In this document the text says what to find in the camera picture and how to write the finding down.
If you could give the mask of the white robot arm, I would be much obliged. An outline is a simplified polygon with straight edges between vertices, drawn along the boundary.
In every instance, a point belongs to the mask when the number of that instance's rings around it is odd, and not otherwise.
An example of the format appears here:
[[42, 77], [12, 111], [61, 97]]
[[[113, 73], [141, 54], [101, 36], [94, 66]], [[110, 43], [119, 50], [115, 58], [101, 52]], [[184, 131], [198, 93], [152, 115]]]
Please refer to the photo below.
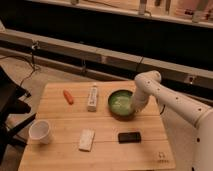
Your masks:
[[213, 107], [163, 86], [158, 71], [137, 74], [134, 83], [131, 108], [143, 110], [154, 96], [178, 113], [198, 130], [192, 171], [213, 171]]

